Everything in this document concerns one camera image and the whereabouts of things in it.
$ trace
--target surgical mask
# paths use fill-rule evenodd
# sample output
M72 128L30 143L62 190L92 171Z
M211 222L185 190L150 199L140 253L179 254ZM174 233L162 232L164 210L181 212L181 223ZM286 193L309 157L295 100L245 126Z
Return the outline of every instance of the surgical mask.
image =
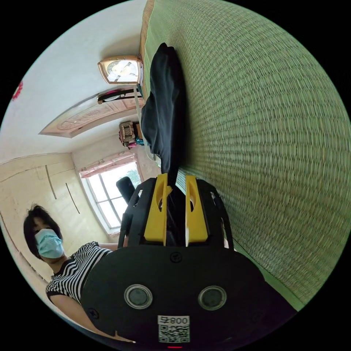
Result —
M64 254L62 240L52 229L42 229L36 235L38 252L46 258L60 258Z

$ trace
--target yellow bracket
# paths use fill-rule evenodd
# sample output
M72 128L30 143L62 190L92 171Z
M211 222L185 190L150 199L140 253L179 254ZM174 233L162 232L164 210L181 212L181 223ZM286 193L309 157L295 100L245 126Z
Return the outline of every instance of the yellow bracket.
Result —
M144 238L151 242L161 242L166 246L167 197L172 188L167 185L168 175L160 174L156 179Z
M188 246L191 243L205 242L208 234L196 177L187 175L185 184L185 236L186 246ZM193 211L191 211L190 202L193 204Z

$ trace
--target striped shirt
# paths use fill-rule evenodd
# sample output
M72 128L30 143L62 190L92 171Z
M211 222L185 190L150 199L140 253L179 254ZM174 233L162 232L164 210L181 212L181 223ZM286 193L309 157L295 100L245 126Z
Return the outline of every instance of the striped shirt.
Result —
M59 272L51 277L51 282L46 287L46 295L66 295L78 303L84 287L84 283L92 268L111 250L102 249L96 241L83 245L67 261Z

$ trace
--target label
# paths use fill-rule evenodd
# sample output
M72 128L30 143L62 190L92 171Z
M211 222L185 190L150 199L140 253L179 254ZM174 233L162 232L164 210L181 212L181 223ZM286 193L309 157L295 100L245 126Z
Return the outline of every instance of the label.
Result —
M158 316L158 341L160 343L189 343L189 316Z

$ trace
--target sticker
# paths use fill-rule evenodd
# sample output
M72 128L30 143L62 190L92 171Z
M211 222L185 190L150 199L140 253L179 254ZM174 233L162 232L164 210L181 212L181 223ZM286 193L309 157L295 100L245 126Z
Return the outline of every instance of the sticker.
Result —
M16 100L21 93L21 90L23 88L23 81L20 82L19 86L17 87L15 93L12 96L12 101Z
M160 343L189 343L189 316L158 316L158 341Z

